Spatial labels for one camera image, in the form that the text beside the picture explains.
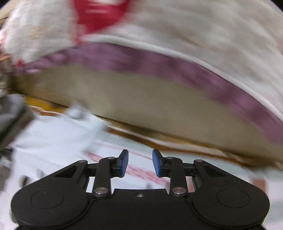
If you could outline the checkered floor rug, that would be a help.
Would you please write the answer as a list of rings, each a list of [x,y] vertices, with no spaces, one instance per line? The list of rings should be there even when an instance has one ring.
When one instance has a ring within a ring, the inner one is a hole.
[[[103,132],[92,141],[86,152],[89,163],[95,163],[107,156],[117,157],[123,149],[129,151],[129,164],[126,175],[122,179],[114,178],[113,188],[129,189],[157,189],[168,188],[167,178],[158,178],[155,175],[152,163],[152,148],[118,135]],[[13,183],[9,184],[8,191],[1,195],[1,229],[15,229],[10,211],[10,202],[13,195],[21,188],[16,188],[16,177],[12,178]]]

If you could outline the beige bed base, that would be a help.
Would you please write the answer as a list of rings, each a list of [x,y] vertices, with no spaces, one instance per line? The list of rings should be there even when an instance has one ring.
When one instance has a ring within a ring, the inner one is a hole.
[[[270,143],[243,112],[236,114],[202,91],[171,80],[78,65],[13,74],[10,80],[21,93],[64,106],[78,102],[131,130],[158,131],[238,156],[282,161],[282,146]]]

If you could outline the grey folded garment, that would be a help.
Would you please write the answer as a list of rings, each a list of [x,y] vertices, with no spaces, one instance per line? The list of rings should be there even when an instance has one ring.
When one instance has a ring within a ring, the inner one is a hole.
[[[20,94],[8,94],[1,98],[1,149],[33,120],[34,114]]]

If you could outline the white printed t-shirt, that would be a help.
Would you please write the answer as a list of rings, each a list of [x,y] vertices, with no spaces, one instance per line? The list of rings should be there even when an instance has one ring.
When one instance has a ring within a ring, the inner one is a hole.
[[[8,145],[1,158],[1,195],[12,178],[16,188],[36,181],[73,162],[86,158],[92,141],[106,121],[75,104],[63,112],[34,107],[34,119]]]

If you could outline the white red quilted blanket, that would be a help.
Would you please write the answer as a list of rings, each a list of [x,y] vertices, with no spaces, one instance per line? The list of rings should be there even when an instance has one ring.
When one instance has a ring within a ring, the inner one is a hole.
[[[1,53],[17,75],[79,63],[200,87],[282,144],[282,4],[12,1]]]

